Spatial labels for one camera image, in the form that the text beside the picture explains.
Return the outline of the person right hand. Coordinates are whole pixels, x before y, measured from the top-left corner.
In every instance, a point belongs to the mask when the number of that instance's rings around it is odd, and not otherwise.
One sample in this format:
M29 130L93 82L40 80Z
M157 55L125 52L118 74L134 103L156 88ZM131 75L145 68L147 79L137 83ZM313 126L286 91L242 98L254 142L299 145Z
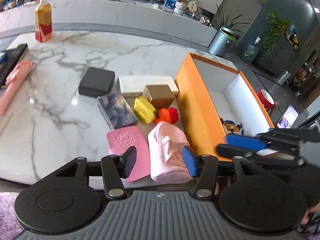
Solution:
M303 226L303 225L308 223L308 221L309 221L309 213L311 213L311 212L312 211L310 209L307 209L307 211L306 211L306 213L305 213L305 215L303 217L303 220L300 223L300 226Z

